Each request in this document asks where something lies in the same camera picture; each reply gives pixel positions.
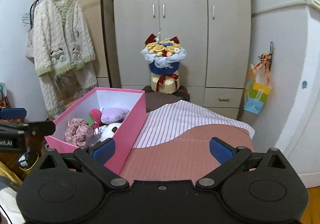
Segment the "red ribbon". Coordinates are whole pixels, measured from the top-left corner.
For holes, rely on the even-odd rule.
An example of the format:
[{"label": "red ribbon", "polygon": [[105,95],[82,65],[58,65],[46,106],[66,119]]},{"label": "red ribbon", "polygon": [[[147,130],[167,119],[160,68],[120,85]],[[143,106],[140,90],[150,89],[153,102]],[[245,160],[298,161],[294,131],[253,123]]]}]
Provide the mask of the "red ribbon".
[{"label": "red ribbon", "polygon": [[156,89],[156,92],[159,92],[159,87],[160,86],[164,86],[164,84],[165,84],[165,79],[166,79],[166,77],[170,77],[170,78],[172,78],[173,80],[174,80],[174,83],[175,83],[175,85],[176,85],[176,90],[178,89],[178,79],[179,79],[179,76],[178,75],[176,75],[176,74],[168,74],[168,75],[162,75],[162,76],[160,76],[159,77],[159,79],[158,79],[158,82],[157,82],[157,89]]}]

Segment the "white cardigan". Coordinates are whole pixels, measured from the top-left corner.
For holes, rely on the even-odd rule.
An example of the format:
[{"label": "white cardigan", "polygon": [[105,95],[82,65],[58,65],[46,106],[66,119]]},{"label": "white cardigan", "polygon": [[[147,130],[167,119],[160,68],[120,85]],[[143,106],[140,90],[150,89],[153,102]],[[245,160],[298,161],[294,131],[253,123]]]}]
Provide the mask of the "white cardigan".
[{"label": "white cardigan", "polygon": [[78,0],[65,0],[63,8],[53,0],[44,0],[35,9],[33,34],[38,76],[48,72],[60,75],[73,68],[80,70],[95,59]]}]

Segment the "white striped fabric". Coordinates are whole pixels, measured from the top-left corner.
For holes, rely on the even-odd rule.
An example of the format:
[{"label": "white striped fabric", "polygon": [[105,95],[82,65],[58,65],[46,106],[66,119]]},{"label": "white striped fabric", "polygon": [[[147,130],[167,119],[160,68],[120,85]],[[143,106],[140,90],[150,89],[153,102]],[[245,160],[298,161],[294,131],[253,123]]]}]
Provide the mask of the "white striped fabric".
[{"label": "white striped fabric", "polygon": [[254,135],[254,129],[244,122],[229,119],[201,106],[180,100],[151,111],[133,147],[159,145],[180,136],[188,129],[208,124],[231,125],[237,127],[239,131],[242,131],[242,128],[246,129],[251,139]]}]

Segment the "drawer handle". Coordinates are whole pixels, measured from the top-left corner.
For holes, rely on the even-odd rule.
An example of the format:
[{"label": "drawer handle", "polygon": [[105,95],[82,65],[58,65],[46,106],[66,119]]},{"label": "drawer handle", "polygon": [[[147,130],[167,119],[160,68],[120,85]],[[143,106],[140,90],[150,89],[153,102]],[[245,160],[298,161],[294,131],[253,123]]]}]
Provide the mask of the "drawer handle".
[{"label": "drawer handle", "polygon": [[218,98],[218,100],[220,102],[228,102],[228,101],[230,101],[230,98],[227,98],[227,99]]}]

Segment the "baseboard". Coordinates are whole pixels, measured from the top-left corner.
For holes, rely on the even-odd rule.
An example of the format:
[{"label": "baseboard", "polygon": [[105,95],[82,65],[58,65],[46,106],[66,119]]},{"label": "baseboard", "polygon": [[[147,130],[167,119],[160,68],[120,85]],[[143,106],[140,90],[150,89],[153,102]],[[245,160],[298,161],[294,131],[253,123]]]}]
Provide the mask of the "baseboard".
[{"label": "baseboard", "polygon": [[320,186],[320,171],[301,173],[298,176],[307,188]]}]

